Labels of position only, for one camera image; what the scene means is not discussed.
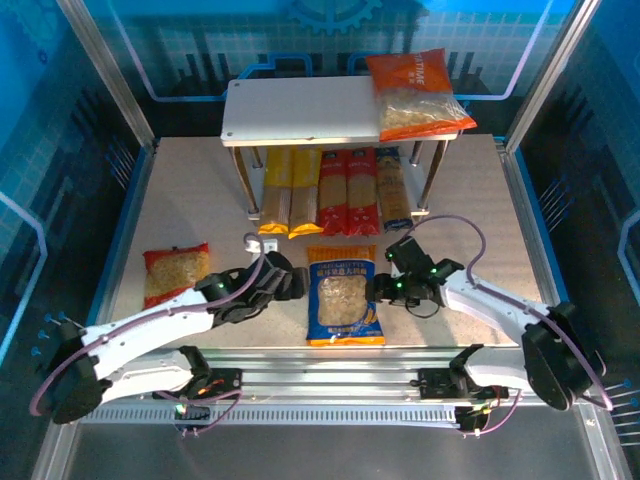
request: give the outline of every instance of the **plastic bag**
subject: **plastic bag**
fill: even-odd
[[[398,147],[376,148],[378,197],[385,232],[413,225]]]
[[[209,245],[150,250],[142,254],[147,269],[144,308],[159,305],[192,288],[209,274]]]
[[[378,235],[376,154],[372,147],[351,150],[347,162],[349,235]]]
[[[347,158],[349,150],[322,154],[318,222],[322,235],[347,234]]]
[[[296,150],[294,154],[289,238],[322,232],[317,221],[321,161],[319,148]]]
[[[380,141],[476,127],[453,96],[444,49],[366,57],[380,109]]]
[[[311,346],[383,345],[376,305],[365,287],[375,273],[375,245],[309,247]]]
[[[289,211],[293,186],[293,151],[270,147],[264,174],[262,214],[258,233],[289,233]]]

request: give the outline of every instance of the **glass panel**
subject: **glass panel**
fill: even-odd
[[[215,135],[235,78],[368,74],[444,47],[477,133],[504,135],[574,0],[87,2],[154,132]]]
[[[139,146],[54,0],[0,2],[0,59],[0,451],[27,479],[45,315],[87,321]]]
[[[636,1],[601,3],[521,145],[559,273],[595,333],[611,385],[640,382],[638,18]],[[634,410],[624,405],[629,390],[613,393],[626,394],[615,399],[618,412]],[[638,412],[615,418],[631,424],[618,433],[640,431]],[[640,475],[640,449],[625,451]]]

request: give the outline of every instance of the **gear logo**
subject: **gear logo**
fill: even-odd
[[[0,0],[0,11],[13,12],[22,30],[40,48],[55,38],[58,31],[58,6],[55,0]]]
[[[360,28],[362,20],[370,20],[381,0],[294,0],[289,6],[289,18],[313,33],[336,31],[347,33],[350,27]]]

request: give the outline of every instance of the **cable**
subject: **cable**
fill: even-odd
[[[202,428],[198,428],[198,429],[193,429],[193,430],[185,430],[186,434],[185,435],[192,435],[194,437],[197,437],[198,435],[200,435],[201,433],[205,433],[208,432],[209,430],[211,430],[212,428],[216,427],[220,422],[222,422],[222,420],[224,420],[227,416],[229,416],[229,414],[238,406],[238,404],[240,403],[240,399],[242,398],[242,392],[239,392],[236,394],[237,397],[234,400],[234,402],[229,405],[229,408],[227,408],[224,413],[222,415],[220,415],[218,418],[216,418],[213,422],[211,422],[209,425],[207,425],[206,427],[202,427]]]
[[[228,392],[224,392],[221,393],[220,395],[217,395],[215,397],[209,397],[209,398],[194,398],[194,399],[188,399],[188,398],[177,398],[177,397],[173,397],[171,395],[169,395],[168,393],[165,392],[155,392],[156,395],[158,395],[159,397],[164,398],[165,400],[170,400],[172,402],[177,402],[180,403],[182,405],[211,405],[214,402],[217,402],[218,400],[224,400],[225,398],[228,397],[233,397],[234,395],[237,395],[238,393],[242,393],[242,390],[240,389],[235,389],[235,390],[229,390]]]
[[[505,423],[507,423],[507,421],[511,418],[511,415],[513,415],[513,412],[516,411],[516,408],[518,407],[518,403],[520,403],[520,399],[522,398],[522,390],[517,390],[516,391],[516,398],[513,401],[513,405],[511,405],[511,408],[509,408],[509,411],[507,412],[507,414],[504,416],[504,418],[502,420],[500,420],[498,423],[496,423],[493,427],[490,428],[485,428],[483,430],[480,430],[478,432],[475,432],[474,435],[475,436],[481,436],[481,435],[486,435],[487,433],[491,433],[491,432],[495,432],[496,430],[498,430],[500,427],[502,427]]]
[[[473,257],[473,259],[469,262],[469,265],[467,266],[466,273],[467,273],[467,280],[469,281],[469,283],[473,285],[475,288],[477,288],[478,290],[480,290],[481,292],[484,292],[488,295],[491,295],[494,298],[497,298],[498,300],[508,303],[509,305],[514,306],[525,313],[530,313],[531,315],[536,317],[538,320],[543,322],[547,327],[549,327],[567,345],[567,347],[569,347],[569,350],[571,350],[571,353],[573,353],[573,355],[576,357],[576,360],[578,360],[578,362],[580,363],[580,366],[582,366],[584,371],[587,373],[587,376],[591,380],[591,383],[593,384],[593,386],[596,387],[596,389],[600,392],[600,395],[602,396],[602,400],[604,402],[604,406],[606,407],[606,409],[609,411],[613,410],[613,403],[611,402],[611,399],[609,398],[609,395],[607,394],[607,391],[605,390],[604,385],[602,384],[602,382],[598,378],[598,375],[589,364],[589,361],[585,358],[584,354],[580,351],[580,348],[578,348],[578,346],[571,339],[571,337],[569,337],[569,335],[567,335],[558,325],[556,325],[555,322],[547,318],[546,315],[543,315],[537,310],[529,309],[527,305],[525,305],[522,302],[519,302],[518,300],[515,300],[496,290],[486,287],[481,283],[477,283],[476,280],[473,278],[471,271],[487,250],[487,238],[485,237],[482,230],[480,230],[480,227],[478,227],[475,223],[473,223],[468,218],[462,217],[460,215],[434,215],[433,217],[426,217],[423,220],[420,220],[419,222],[417,222],[413,227],[407,230],[407,232],[404,234],[402,239],[404,240],[407,236],[409,236],[409,234],[412,231],[414,231],[417,227],[419,227],[423,223],[430,222],[432,220],[444,219],[444,218],[460,220],[461,222],[464,222],[467,225],[471,226],[480,236],[480,242],[481,242],[480,251],[475,257]]]
[[[418,315],[417,313],[413,313],[413,312],[411,311],[411,309],[409,308],[409,299],[407,299],[407,301],[406,301],[406,302],[404,302],[404,308],[405,308],[405,310],[406,310],[407,312],[409,312],[411,315],[413,315],[413,316],[414,316],[414,317],[416,317],[416,318],[420,318],[420,319],[422,319],[422,320],[428,320],[429,318],[431,318],[431,317],[435,316],[435,315],[440,311],[440,305],[438,305],[438,304],[436,303],[436,309],[435,309],[435,311],[433,311],[433,312],[431,312],[431,313],[429,313],[429,314],[427,314],[427,315]]]
[[[247,315],[246,317],[244,317],[244,319],[245,320],[251,320],[252,318],[256,318],[258,315],[260,315],[262,312],[264,312],[265,308],[267,308],[266,305],[264,307],[259,308],[258,310],[256,310],[255,312],[251,313],[250,315]]]
[[[580,399],[584,400],[587,403],[590,403],[591,405],[595,405],[596,407],[604,408],[605,410],[607,409],[607,406],[604,403],[596,400],[595,398],[587,397],[586,395],[580,395]]]
[[[496,399],[498,400],[498,405],[496,405],[496,408],[498,408],[500,406],[500,387],[497,385],[493,385],[491,388],[493,388],[493,391],[496,394]]]
[[[207,432],[211,430],[213,427],[215,427],[216,425],[218,425],[222,420],[224,420],[231,413],[231,411],[234,408],[238,406],[238,403],[240,403],[240,399],[242,398],[242,390],[240,389],[231,390],[229,392],[222,393],[216,397],[200,398],[200,399],[193,399],[193,400],[175,398],[165,392],[155,392],[155,393],[159,397],[162,397],[166,400],[170,400],[172,402],[180,403],[182,405],[210,405],[213,402],[216,402],[218,400],[222,400],[224,398],[233,397],[234,395],[237,395],[237,398],[229,406],[229,408],[227,408],[222,415],[220,415],[218,418],[216,418],[213,422],[211,422],[206,427],[197,428],[197,429],[194,428],[192,430],[183,430],[183,435],[189,434],[193,436],[198,436],[199,434]]]
[[[194,313],[194,312],[206,311],[209,308],[217,308],[221,305],[224,305],[225,303],[228,303],[231,300],[242,295],[256,281],[256,279],[258,278],[258,275],[260,274],[260,270],[262,270],[262,266],[264,265],[264,261],[265,261],[264,242],[258,235],[252,232],[247,233],[244,236],[243,241],[246,243],[250,237],[258,241],[260,245],[260,256],[258,257],[256,268],[251,273],[251,275],[249,276],[247,281],[244,283],[244,285],[242,285],[238,290],[231,293],[230,295],[227,295],[224,298],[220,298],[213,302],[201,303],[198,305],[185,305],[185,306],[177,307],[173,309],[167,308],[166,310],[149,313],[129,323],[121,325],[120,327],[112,330],[111,332],[105,335],[102,335],[100,338],[94,340],[88,345],[85,345],[81,349],[76,350],[73,354],[67,357],[62,363],[60,363],[60,365],[58,365],[53,370],[53,372],[49,374],[46,380],[42,382],[42,385],[40,385],[38,390],[36,390],[36,393],[33,395],[33,397],[31,398],[31,402],[29,403],[29,412],[31,413],[31,415],[36,417],[39,417],[42,415],[42,413],[38,411],[38,404],[42,400],[42,397],[45,395],[45,393],[47,392],[51,384],[58,378],[58,376],[60,376],[60,374],[62,374],[62,372],[64,372],[69,367],[69,365],[71,365],[73,362],[75,362],[78,358],[82,357],[83,355],[87,355],[88,353],[95,350],[96,348],[108,343],[110,340],[113,340],[114,338],[118,337],[119,335],[122,335],[123,333],[133,328],[136,328],[144,323],[150,322],[157,318],[164,317],[167,314],[176,315],[180,313]]]

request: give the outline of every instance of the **blue pasta bag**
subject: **blue pasta bag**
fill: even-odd
[[[376,305],[365,297],[375,254],[375,245],[309,247],[309,345],[384,345]]]

